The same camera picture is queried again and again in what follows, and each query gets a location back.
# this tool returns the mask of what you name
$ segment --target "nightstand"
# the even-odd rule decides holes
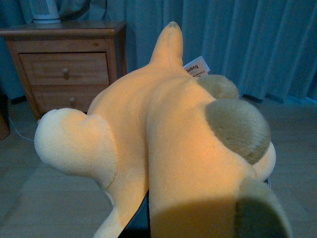
[[[126,74],[125,25],[66,21],[0,29],[36,119],[52,109],[86,112]]]

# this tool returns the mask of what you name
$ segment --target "plush toy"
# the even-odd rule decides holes
[[[269,128],[220,75],[192,77],[175,22],[150,63],[122,77],[88,113],[48,112],[35,135],[42,161],[93,178],[113,210],[95,238],[116,238],[150,188],[153,238],[291,237],[263,182],[275,165]]]

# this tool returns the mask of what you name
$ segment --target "blue curtain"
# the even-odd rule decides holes
[[[0,28],[24,24],[19,0],[0,0]],[[4,38],[0,37],[0,91],[9,99],[24,95]]]
[[[65,19],[125,20],[129,72],[149,62],[159,33],[176,21],[183,32],[184,64],[202,55],[210,73],[232,80],[240,95],[317,100],[317,0],[56,0],[56,4]],[[30,11],[23,5],[22,10],[29,22]]]

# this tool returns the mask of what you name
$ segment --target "plush toy body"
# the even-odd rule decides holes
[[[182,52],[171,22],[150,63],[99,94],[87,115],[44,115],[35,136],[39,156],[66,174],[95,179],[110,198],[113,211],[95,238],[118,237],[149,187],[154,238],[290,237],[262,182],[275,164],[267,123],[226,78],[190,76]]]

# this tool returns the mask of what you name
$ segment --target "tag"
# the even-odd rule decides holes
[[[199,56],[198,58],[189,62],[183,68],[193,77],[208,75],[208,72],[210,71],[206,61],[202,56]]]

